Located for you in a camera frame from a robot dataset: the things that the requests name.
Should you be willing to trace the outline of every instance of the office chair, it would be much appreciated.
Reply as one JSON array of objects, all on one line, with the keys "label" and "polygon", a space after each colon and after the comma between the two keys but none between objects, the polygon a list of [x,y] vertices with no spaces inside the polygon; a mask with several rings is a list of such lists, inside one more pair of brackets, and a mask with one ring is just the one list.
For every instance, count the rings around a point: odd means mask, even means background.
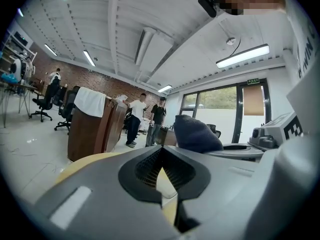
[{"label": "office chair", "polygon": [[207,124],[207,126],[210,128],[210,130],[211,130],[218,138],[220,138],[220,136],[221,136],[221,131],[216,130],[216,125],[215,125],[215,124]]},{"label": "office chair", "polygon": [[66,92],[66,102],[64,105],[64,108],[61,109],[62,101],[60,100],[59,105],[59,115],[62,116],[65,121],[64,122],[58,122],[58,125],[54,128],[56,131],[58,127],[66,127],[68,129],[68,135],[70,132],[70,126],[72,121],[72,115],[74,112],[75,106],[75,99],[77,96],[78,90],[68,90]]},{"label": "office chair", "polygon": [[43,122],[43,116],[50,118],[50,121],[52,121],[52,117],[49,116],[44,110],[50,110],[53,106],[53,98],[56,95],[57,91],[59,90],[59,84],[60,80],[55,79],[51,84],[48,85],[44,98],[39,99],[39,96],[37,98],[33,98],[32,101],[36,103],[39,106],[39,109],[41,111],[35,111],[35,113],[32,113],[30,115],[30,118],[32,118],[33,115],[41,115],[40,121]]}]

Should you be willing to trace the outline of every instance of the red brick wall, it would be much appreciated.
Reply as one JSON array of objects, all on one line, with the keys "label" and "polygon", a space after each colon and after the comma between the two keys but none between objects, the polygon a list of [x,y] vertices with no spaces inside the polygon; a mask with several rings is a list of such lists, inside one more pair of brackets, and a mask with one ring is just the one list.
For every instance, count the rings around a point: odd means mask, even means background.
[{"label": "red brick wall", "polygon": [[71,90],[74,86],[86,87],[91,90],[106,94],[111,98],[116,98],[118,95],[124,94],[128,96],[127,101],[132,102],[139,99],[141,93],[146,94],[145,103],[150,105],[145,117],[151,116],[151,109],[154,104],[159,100],[159,96],[151,92],[133,86],[129,83],[120,81],[118,79],[111,78],[98,72],[89,72],[88,69],[58,61],[50,58],[43,50],[40,49],[35,43],[32,44],[30,50],[37,52],[37,55],[33,61],[35,66],[34,78],[45,81],[45,89],[49,83],[48,75],[60,68],[61,86],[67,84],[67,89]]}]

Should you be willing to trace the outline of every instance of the ceiling light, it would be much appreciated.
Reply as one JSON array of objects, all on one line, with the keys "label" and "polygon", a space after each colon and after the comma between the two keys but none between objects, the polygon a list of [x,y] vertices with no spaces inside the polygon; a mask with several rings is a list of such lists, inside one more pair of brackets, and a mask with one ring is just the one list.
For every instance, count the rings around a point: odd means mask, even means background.
[{"label": "ceiling light", "polygon": [[169,90],[169,89],[171,89],[171,88],[172,88],[171,85],[167,85],[166,87],[163,87],[162,89],[158,90],[158,92],[159,92],[159,93],[162,93],[162,92],[164,92],[164,91],[166,91],[166,90]]},{"label": "ceiling light", "polygon": [[216,66],[219,69],[222,69],[222,68],[228,67],[232,64],[243,62],[243,61],[258,57],[258,56],[269,54],[269,53],[270,53],[269,45],[263,44],[263,45],[239,52],[235,55],[224,58],[222,60],[219,60],[216,62]]},{"label": "ceiling light", "polygon": [[45,44],[44,46],[47,47],[55,56],[58,56],[47,44]]},{"label": "ceiling light", "polygon": [[18,13],[21,15],[21,17],[23,17],[24,15],[22,14],[20,8],[18,8]]},{"label": "ceiling light", "polygon": [[83,53],[86,56],[86,58],[88,59],[88,61],[90,62],[90,64],[95,67],[96,65],[94,64],[93,60],[91,59],[89,53],[86,50],[84,50]]}]

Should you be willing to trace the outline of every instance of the white floor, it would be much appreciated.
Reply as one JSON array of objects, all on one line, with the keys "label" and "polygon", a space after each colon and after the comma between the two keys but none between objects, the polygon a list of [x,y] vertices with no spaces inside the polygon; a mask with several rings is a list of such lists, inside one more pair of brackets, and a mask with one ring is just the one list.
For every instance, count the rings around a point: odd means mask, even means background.
[{"label": "white floor", "polygon": [[[47,113],[53,121],[34,115],[28,118],[23,105],[18,113],[19,97],[11,96],[8,104],[6,128],[3,126],[2,107],[0,107],[0,165],[1,172],[7,180],[12,192],[34,204],[38,198],[51,188],[59,173],[72,162],[67,158],[68,130],[65,127],[54,127],[63,118],[58,115],[58,107]],[[30,100],[30,112],[38,110],[37,105]],[[125,153],[133,150],[125,146],[127,135],[122,132],[121,138],[113,152]],[[135,140],[135,149],[144,148],[146,135],[142,133]]]}]

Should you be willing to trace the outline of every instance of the green exit sign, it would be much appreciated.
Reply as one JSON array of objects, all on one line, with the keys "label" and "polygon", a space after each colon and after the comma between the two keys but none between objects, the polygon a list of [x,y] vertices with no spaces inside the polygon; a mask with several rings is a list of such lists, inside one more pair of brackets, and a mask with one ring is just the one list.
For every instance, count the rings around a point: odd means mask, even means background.
[{"label": "green exit sign", "polygon": [[259,78],[249,79],[247,81],[248,85],[258,84],[260,83]]}]

